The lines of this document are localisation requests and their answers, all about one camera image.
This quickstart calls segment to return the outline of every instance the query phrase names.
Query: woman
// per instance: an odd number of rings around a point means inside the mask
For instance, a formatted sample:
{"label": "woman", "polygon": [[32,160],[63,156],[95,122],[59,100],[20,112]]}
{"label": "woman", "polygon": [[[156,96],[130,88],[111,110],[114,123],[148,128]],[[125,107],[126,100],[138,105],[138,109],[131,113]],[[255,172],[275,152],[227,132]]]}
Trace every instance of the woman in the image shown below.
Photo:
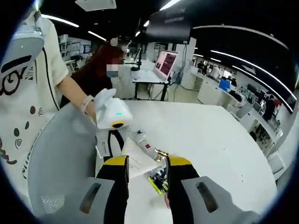
{"label": "woman", "polygon": [[[110,43],[105,42],[92,58],[72,78],[87,94],[96,96],[102,89],[112,89],[111,77],[117,76],[118,65],[123,64],[124,52]],[[61,107],[69,100],[63,97]]]}
{"label": "woman", "polygon": [[0,160],[10,182],[24,200],[28,197],[30,150],[42,128],[59,110],[57,90],[95,119],[92,97],[67,76],[54,24],[31,9],[22,25],[40,23],[46,35],[43,50],[32,68],[21,76],[12,72],[0,78]]}

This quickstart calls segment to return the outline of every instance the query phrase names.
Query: yellow object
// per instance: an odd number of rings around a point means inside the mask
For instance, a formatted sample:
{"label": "yellow object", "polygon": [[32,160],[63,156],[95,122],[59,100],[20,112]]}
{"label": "yellow object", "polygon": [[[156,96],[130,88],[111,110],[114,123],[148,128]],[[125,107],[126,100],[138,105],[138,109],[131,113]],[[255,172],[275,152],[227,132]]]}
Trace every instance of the yellow object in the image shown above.
{"label": "yellow object", "polygon": [[120,155],[113,158],[110,158],[103,165],[113,165],[113,166],[124,166],[127,155]]}
{"label": "yellow object", "polygon": [[158,192],[158,194],[162,195],[163,192],[155,185],[154,181],[151,179],[151,177],[148,177],[148,180],[150,182],[150,184],[154,187],[154,189]]}
{"label": "yellow object", "polygon": [[179,156],[176,156],[176,155],[168,155],[169,157],[169,160],[170,160],[170,165],[171,166],[183,166],[183,165],[192,165],[192,163],[183,158],[183,157],[179,157]]}
{"label": "yellow object", "polygon": [[168,190],[168,187],[165,184],[162,184],[165,190]]}
{"label": "yellow object", "polygon": [[114,125],[120,125],[120,124],[124,125],[125,122],[122,121],[122,120],[116,121],[116,122],[114,122],[114,123],[111,124],[111,127],[113,127]]}

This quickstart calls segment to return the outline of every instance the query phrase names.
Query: ceiling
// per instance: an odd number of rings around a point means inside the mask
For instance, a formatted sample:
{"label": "ceiling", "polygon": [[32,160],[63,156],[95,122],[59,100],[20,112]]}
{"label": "ceiling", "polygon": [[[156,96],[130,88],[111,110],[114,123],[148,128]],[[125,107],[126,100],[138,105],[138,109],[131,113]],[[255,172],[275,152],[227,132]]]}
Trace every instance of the ceiling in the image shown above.
{"label": "ceiling", "polygon": [[[74,28],[54,22],[59,35],[101,41],[89,34],[92,31],[106,39],[121,36],[132,40],[149,16],[170,0],[116,0],[117,9],[86,12],[75,0],[45,0],[41,12],[79,25]],[[230,25],[249,28],[271,35],[283,42],[290,50],[263,35],[232,28],[199,28],[191,31],[197,39],[196,54],[221,60],[225,66],[243,68],[250,65],[224,55],[216,50],[245,59],[275,75],[289,89],[294,90],[296,76],[295,59],[298,49],[296,7],[290,0],[181,0],[177,4],[189,6],[193,27],[206,25]],[[256,75],[281,96],[290,93],[265,72],[256,69]]]}

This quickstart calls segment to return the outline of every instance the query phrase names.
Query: white t-shirt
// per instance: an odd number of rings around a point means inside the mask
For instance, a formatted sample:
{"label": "white t-shirt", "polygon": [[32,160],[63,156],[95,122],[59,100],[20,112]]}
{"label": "white t-shirt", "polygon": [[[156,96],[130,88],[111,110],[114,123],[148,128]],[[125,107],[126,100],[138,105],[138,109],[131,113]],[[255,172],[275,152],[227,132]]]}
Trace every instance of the white t-shirt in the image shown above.
{"label": "white t-shirt", "polygon": [[220,69],[218,67],[213,67],[211,76],[213,76],[214,78],[217,78],[219,75],[219,72],[220,72]]}
{"label": "white t-shirt", "polygon": [[[28,196],[31,148],[42,128],[59,110],[56,85],[68,74],[54,24],[45,18],[42,21],[47,34],[45,53],[39,54],[22,77],[11,75],[0,79],[0,161],[21,199]],[[34,25],[33,14],[25,23]]]}

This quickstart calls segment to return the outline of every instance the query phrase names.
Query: paper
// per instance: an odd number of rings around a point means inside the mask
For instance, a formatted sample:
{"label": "paper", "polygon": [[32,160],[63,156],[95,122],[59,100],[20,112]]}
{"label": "paper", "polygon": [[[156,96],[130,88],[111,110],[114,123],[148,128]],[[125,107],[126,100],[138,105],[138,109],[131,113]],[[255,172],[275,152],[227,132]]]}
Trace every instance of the paper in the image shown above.
{"label": "paper", "polygon": [[147,156],[130,138],[127,138],[122,154],[129,156],[130,178],[145,174],[158,167],[158,163]]}

